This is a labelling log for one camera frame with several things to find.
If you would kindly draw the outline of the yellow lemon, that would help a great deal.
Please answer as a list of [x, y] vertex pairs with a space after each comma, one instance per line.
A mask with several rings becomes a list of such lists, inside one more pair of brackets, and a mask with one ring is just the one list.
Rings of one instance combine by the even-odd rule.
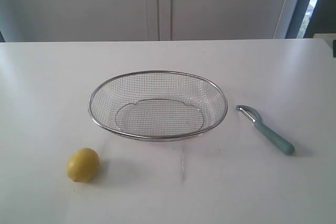
[[76, 183], [88, 182], [99, 166], [99, 155], [91, 148], [81, 148], [71, 155], [66, 165], [69, 179]]

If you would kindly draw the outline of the teal handled vegetable peeler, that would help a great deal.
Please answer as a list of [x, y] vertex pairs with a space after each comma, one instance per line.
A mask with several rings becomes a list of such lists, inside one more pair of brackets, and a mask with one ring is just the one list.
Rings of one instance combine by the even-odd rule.
[[295, 147], [290, 142], [263, 123], [261, 115], [255, 109], [246, 105], [236, 105], [236, 110], [249, 119], [254, 127], [282, 153], [292, 155], [295, 152]]

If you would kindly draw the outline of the white cabinet doors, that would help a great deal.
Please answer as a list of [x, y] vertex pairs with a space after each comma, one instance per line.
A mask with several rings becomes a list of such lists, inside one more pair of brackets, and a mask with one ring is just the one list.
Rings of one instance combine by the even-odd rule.
[[1, 0], [7, 41], [284, 38], [297, 0]]

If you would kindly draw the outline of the window with grey frame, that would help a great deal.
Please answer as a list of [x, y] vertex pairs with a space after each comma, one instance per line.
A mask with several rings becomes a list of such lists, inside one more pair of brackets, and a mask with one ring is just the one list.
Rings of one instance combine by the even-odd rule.
[[335, 39], [335, 0], [283, 0], [273, 39]]

